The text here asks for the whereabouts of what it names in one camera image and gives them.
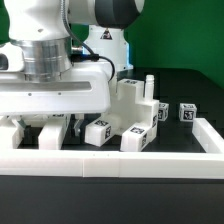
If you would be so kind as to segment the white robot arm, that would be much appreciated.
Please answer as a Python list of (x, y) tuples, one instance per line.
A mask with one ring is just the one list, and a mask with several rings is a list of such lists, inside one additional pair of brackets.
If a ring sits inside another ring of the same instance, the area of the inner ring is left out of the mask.
[(72, 53), (72, 24), (124, 29), (145, 0), (3, 0), (9, 41), (0, 45), (0, 115), (102, 113), (112, 61)]

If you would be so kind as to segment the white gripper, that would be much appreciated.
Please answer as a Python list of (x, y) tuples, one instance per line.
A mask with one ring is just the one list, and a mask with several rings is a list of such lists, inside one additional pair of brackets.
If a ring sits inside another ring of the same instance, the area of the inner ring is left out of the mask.
[[(76, 114), (73, 130), (78, 137), (83, 114), (102, 113), (110, 107), (113, 69), (105, 60), (75, 62), (59, 80), (40, 83), (28, 81), (24, 67), (19, 47), (0, 45), (0, 115)], [(12, 122), (21, 140), (31, 143), (31, 126), (21, 117), (13, 117)]]

